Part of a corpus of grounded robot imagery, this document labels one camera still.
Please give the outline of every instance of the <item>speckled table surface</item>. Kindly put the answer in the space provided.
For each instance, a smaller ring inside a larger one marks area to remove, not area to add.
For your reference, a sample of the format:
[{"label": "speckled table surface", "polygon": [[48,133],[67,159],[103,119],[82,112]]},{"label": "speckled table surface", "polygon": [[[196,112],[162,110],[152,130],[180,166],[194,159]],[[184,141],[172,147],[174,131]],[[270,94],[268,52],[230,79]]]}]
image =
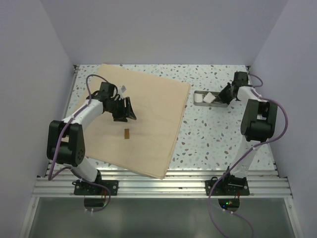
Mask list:
[{"label": "speckled table surface", "polygon": [[[85,90],[85,79],[96,73],[100,65],[80,65],[68,105],[71,114]],[[117,65],[177,81],[189,82],[192,87],[187,99],[183,123],[169,165],[169,170],[226,170],[234,159],[240,142],[240,122],[245,106],[232,101],[227,108],[198,107],[193,104],[195,90],[220,91],[232,81],[234,72],[246,71],[244,65],[175,65],[137,64]],[[100,170],[122,168],[90,158]],[[269,146],[262,146],[250,170],[274,171],[275,165]]]}]

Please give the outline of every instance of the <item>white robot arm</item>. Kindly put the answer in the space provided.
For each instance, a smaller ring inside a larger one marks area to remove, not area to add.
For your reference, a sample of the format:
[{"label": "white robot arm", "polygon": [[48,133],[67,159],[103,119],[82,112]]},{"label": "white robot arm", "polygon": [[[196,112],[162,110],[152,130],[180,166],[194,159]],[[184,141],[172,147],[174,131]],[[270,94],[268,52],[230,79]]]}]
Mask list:
[{"label": "white robot arm", "polygon": [[[237,99],[246,105],[246,109],[241,121],[242,142],[238,153],[227,168],[230,172],[217,183],[213,195],[236,195],[237,192],[241,195],[249,195],[248,170],[259,149],[259,146],[255,149],[254,145],[267,141],[274,134],[277,104],[258,98],[253,90],[254,88],[248,85],[247,73],[235,72],[232,84],[228,83],[218,94],[218,102],[229,105],[233,99]],[[252,147],[253,150],[241,160],[241,157]],[[206,181],[206,187],[212,187],[216,181],[217,179]]]},{"label": "white robot arm", "polygon": [[[83,132],[104,112],[112,113],[114,121],[127,122],[127,118],[136,120],[130,98],[122,96],[124,90],[124,86],[118,89],[111,83],[102,82],[100,89],[91,94],[72,115],[61,121],[53,120],[49,127],[48,159],[71,168],[75,175],[87,183],[102,184],[100,172],[85,156]],[[62,141],[62,137],[68,137],[68,141]]]}]

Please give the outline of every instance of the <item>wooden block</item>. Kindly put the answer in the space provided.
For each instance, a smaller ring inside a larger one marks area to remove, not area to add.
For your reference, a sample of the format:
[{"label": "wooden block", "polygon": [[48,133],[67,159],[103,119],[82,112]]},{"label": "wooden block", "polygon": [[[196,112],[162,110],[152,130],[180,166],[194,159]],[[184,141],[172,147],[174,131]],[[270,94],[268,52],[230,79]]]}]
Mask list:
[{"label": "wooden block", "polygon": [[124,129],[124,139],[130,139],[130,129]]}]

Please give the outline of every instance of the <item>purple cable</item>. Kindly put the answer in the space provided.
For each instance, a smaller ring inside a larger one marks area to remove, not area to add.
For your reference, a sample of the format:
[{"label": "purple cable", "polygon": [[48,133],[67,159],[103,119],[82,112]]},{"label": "purple cable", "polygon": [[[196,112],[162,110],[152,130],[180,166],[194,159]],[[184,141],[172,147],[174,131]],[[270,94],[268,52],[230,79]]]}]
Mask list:
[{"label": "purple cable", "polygon": [[108,199],[107,203],[106,203],[103,207],[101,207],[101,208],[96,208],[96,209],[93,209],[93,210],[91,210],[91,211],[92,211],[92,212],[100,212],[100,211],[102,211],[103,209],[105,209],[105,207],[108,206],[108,204],[110,203],[110,200],[111,200],[111,192],[110,192],[110,190],[109,190],[106,186],[103,186],[103,185],[101,185],[101,184],[97,184],[97,183],[94,183],[94,182],[90,182],[90,181],[88,181],[88,180],[86,180],[86,179],[80,177],[74,170],[71,170],[71,172],[72,172],[76,177],[78,177],[79,179],[82,179],[84,182],[86,182],[86,183],[88,183],[88,184],[90,184],[90,185],[92,185],[92,186],[101,187],[101,188],[103,188],[103,189],[105,189],[105,190],[107,191],[107,195],[109,196],[109,199]]},{"label": "purple cable", "polygon": [[99,77],[99,78],[103,79],[105,82],[109,83],[104,77],[101,77],[100,75],[97,75],[97,74],[89,74],[87,76],[87,78],[86,78],[86,87],[87,87],[87,91],[88,91],[88,94],[89,94],[88,105],[91,103],[91,92],[90,92],[90,88],[89,88],[89,85],[88,85],[88,78],[90,78],[92,76]]},{"label": "purple cable", "polygon": [[[285,126],[284,126],[284,129],[283,129],[282,133],[281,133],[278,137],[276,137],[276,138],[274,138],[274,139],[270,139],[270,140],[265,141],[265,142],[258,143],[258,144],[256,144],[256,145],[254,145],[252,148],[250,148],[250,149],[249,149],[227,172],[225,172],[225,173],[214,183],[214,185],[212,186],[212,188],[211,188],[211,190],[210,190],[210,193],[209,193],[209,196],[208,196],[208,213],[209,213],[209,217],[210,217],[210,219],[211,219],[213,225],[217,228],[217,230],[218,230],[224,237],[226,237],[226,238],[229,238],[229,237],[228,237],[228,236],[222,231],[222,229],[218,226],[218,224],[215,222],[214,217],[212,216],[212,213],[211,213],[210,206],[211,206],[211,195],[212,195],[212,192],[214,191],[214,189],[215,189],[215,187],[217,186],[217,184],[218,184],[222,179],[224,179],[224,177],[225,177],[227,174],[229,174],[229,173],[233,170],[233,168],[236,167],[236,166],[238,165],[238,163],[239,163],[240,161],[242,161],[242,160],[253,150],[253,148],[256,148],[256,147],[259,147],[259,146],[261,146],[261,145],[265,145],[265,144],[269,144],[269,143],[272,143],[272,142],[277,141],[278,139],[280,139],[280,138],[285,134],[285,132],[286,132],[286,130],[287,130],[287,127],[288,127],[288,116],[287,116],[287,113],[286,113],[285,109],[284,109],[277,101],[261,97],[261,96],[260,96],[259,94],[257,94],[252,88],[251,88],[251,91],[252,91],[252,93],[253,93],[256,97],[258,97],[259,99],[262,99],[262,100],[265,100],[265,101],[270,101],[270,102],[273,102],[273,103],[275,103],[275,104],[278,105],[278,107],[282,110],[282,112],[283,112],[283,114],[284,114],[284,117],[285,117]],[[254,237],[255,233],[254,233],[254,228],[253,228],[252,224],[251,224],[246,218],[244,218],[243,216],[241,216],[241,215],[239,215],[239,214],[236,214],[236,213],[233,213],[233,214],[236,215],[237,217],[240,217],[241,219],[243,219],[244,221],[246,221],[246,222],[248,223],[248,225],[250,226],[250,228],[251,228],[251,230],[252,230],[252,237]]]},{"label": "purple cable", "polygon": [[253,88],[259,88],[259,87],[263,86],[263,80],[260,79],[260,77],[257,77],[256,75],[251,74],[251,73],[248,73],[248,75],[257,78],[261,82],[261,85],[252,86]]}]

